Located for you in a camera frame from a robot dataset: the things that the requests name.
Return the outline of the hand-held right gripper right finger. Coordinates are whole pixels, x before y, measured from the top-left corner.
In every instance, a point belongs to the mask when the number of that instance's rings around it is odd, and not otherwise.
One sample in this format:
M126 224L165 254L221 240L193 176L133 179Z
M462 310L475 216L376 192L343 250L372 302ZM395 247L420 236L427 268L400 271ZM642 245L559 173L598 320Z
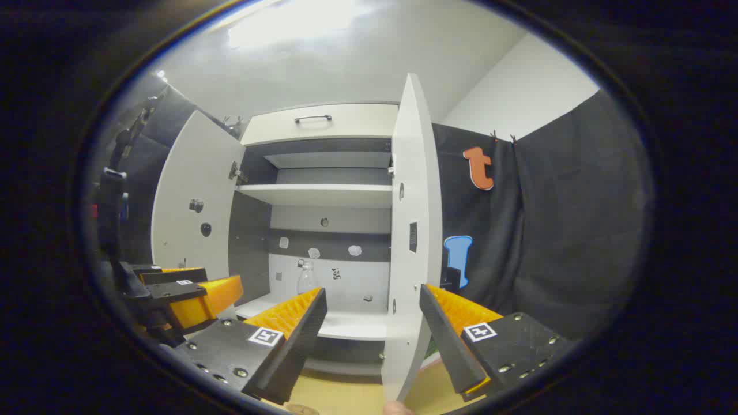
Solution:
M422 285L419 307L454 391L466 401L535 378L575 346L526 313L501 315L437 286Z

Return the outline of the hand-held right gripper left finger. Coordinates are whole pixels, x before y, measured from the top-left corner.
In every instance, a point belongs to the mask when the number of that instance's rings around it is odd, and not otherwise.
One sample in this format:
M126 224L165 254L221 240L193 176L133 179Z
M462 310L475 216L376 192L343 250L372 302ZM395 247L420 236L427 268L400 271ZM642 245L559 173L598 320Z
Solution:
M317 287L248 320L214 322L173 355L220 388L283 404L326 315L325 288Z

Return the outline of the clear plastic bottle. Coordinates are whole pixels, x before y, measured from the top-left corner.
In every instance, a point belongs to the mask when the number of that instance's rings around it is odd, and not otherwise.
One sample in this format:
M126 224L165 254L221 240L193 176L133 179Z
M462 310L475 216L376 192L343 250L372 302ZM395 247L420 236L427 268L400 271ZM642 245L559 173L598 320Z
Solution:
M300 274L297 278L297 294L302 295L317 288L317 279L314 274L314 266L311 261L298 260Z

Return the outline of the white cabinet door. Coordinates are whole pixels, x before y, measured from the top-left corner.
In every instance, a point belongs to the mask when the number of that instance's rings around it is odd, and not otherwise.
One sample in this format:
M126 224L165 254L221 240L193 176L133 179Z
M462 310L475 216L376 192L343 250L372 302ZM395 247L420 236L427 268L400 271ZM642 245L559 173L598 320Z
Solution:
M230 276L229 229L236 189L232 169L245 147L201 111L193 111L164 162L151 217L153 263Z
M402 401L431 337L421 292L427 284L439 284L442 265L438 156L430 110L415 73L406 77L391 149L391 260L381 378L385 399Z

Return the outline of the white cabinet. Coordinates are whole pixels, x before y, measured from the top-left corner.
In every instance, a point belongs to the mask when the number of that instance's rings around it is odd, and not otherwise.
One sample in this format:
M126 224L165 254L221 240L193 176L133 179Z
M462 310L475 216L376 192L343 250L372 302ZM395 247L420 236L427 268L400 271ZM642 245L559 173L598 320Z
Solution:
M391 136L245 146L230 216L229 269L247 319L297 294L311 261L329 313L308 367L377 376L386 339Z

